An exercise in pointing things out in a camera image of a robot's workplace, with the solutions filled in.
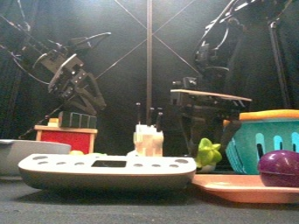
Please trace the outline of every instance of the black backdrop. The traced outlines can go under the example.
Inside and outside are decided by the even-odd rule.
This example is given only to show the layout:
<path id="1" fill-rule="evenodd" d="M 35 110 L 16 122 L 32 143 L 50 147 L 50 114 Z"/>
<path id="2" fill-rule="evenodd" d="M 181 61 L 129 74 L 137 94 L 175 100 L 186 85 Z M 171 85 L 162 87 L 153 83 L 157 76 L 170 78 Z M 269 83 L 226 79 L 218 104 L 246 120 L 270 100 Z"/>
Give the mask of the black backdrop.
<path id="1" fill-rule="evenodd" d="M 23 21 L 18 1 L 0 3 L 2 14 L 15 23 Z M 154 101 L 163 108 L 165 155 L 187 152 L 170 105 L 173 81 L 197 76 L 194 49 L 206 25 L 223 11 L 229 0 L 154 0 Z M 137 102 L 142 102 L 146 121 L 147 87 L 147 1 L 146 0 L 43 0 L 22 1 L 32 35 L 67 44 L 78 37 L 102 32 L 113 35 L 86 56 L 85 68 L 98 77 L 107 108 L 98 114 L 97 151 L 126 154 L 134 149 Z M 298 108 L 298 2 L 282 16 L 282 47 L 294 108 Z M 2 138 L 18 138 L 60 105 L 47 93 L 47 86 L 20 72 L 10 55 L 0 51 Z M 274 56 L 267 27 L 259 25 L 245 37 L 241 52 L 231 64 L 226 92 L 253 98 L 251 110 L 281 109 Z M 50 81 L 43 73 L 39 78 Z"/>

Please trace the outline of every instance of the toy vegetable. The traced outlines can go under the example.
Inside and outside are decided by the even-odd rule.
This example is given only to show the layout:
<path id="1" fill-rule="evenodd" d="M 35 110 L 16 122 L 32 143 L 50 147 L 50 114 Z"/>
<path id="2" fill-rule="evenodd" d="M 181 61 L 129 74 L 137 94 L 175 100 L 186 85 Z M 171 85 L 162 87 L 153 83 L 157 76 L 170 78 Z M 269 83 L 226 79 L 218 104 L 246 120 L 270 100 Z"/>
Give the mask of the toy vegetable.
<path id="1" fill-rule="evenodd" d="M 198 168 L 202 168 L 206 165 L 217 165 L 217 163 L 222 160 L 219 149 L 219 143 L 213 143 L 209 138 L 203 138 L 201 140 L 199 153 L 195 158 Z"/>

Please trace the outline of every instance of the rectangular tray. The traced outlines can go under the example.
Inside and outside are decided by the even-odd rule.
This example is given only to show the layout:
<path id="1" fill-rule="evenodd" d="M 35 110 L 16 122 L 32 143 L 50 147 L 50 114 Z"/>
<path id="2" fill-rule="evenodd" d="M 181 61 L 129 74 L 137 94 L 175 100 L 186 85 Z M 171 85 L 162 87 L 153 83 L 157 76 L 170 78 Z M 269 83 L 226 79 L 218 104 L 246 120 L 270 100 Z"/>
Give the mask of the rectangular tray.
<path id="1" fill-rule="evenodd" d="M 198 174 L 193 183 L 207 193 L 243 203 L 299 203 L 298 187 L 270 187 L 259 175 Z"/>

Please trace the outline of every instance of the red box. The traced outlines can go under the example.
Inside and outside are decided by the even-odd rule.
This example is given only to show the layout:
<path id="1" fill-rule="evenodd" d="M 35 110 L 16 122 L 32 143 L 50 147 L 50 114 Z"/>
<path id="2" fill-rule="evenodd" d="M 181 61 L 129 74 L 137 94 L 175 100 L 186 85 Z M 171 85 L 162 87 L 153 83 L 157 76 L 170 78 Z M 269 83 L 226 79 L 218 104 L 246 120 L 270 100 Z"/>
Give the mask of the red box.
<path id="1" fill-rule="evenodd" d="M 38 130 L 36 141 L 70 144 L 72 151 L 94 152 L 94 143 L 99 131 L 97 129 L 59 128 L 35 125 Z"/>

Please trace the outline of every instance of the gray table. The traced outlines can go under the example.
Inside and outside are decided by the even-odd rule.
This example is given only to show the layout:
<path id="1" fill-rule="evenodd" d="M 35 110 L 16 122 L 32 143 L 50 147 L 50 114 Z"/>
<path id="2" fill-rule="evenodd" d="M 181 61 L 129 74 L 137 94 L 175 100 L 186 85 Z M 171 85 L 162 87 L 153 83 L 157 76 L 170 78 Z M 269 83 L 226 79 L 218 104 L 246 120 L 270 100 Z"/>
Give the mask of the gray table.
<path id="1" fill-rule="evenodd" d="M 298 204 L 243 204 L 175 192 L 50 192 L 0 179 L 0 223 L 299 223 Z"/>

